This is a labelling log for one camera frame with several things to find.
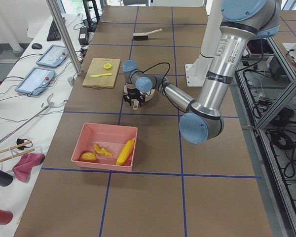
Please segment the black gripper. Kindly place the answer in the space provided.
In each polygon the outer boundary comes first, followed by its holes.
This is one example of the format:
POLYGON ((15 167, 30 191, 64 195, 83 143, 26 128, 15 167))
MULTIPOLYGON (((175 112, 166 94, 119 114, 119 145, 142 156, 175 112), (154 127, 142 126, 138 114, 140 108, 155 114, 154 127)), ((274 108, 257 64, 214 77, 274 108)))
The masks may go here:
POLYGON ((136 88, 124 88, 123 91, 123 100, 127 103, 129 103, 129 105, 132 105, 131 99, 134 99, 136 97, 136 95, 139 95, 139 90, 136 88))

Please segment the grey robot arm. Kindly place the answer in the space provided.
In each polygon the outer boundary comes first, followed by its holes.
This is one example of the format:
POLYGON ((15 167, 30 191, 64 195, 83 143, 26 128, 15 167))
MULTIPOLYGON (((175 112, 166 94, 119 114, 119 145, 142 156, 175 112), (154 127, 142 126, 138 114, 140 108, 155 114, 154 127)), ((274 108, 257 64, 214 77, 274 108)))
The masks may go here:
POLYGON ((218 27, 222 35, 196 100, 166 78, 144 74, 133 60, 123 63, 126 85, 143 93, 155 89, 183 109, 179 129, 188 142, 199 144, 212 139, 223 130, 220 106, 248 41, 277 34, 280 12, 279 0, 222 1, 218 27))

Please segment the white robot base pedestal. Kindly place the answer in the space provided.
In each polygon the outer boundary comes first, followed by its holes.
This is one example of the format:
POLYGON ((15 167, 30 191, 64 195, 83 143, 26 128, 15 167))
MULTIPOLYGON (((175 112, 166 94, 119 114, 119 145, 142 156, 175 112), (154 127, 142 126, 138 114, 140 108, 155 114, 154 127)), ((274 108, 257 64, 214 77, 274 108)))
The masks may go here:
POLYGON ((220 31, 221 4, 222 0, 214 0, 212 3, 199 58, 193 64, 185 64, 186 82, 189 87, 199 87, 204 84, 222 35, 220 31))

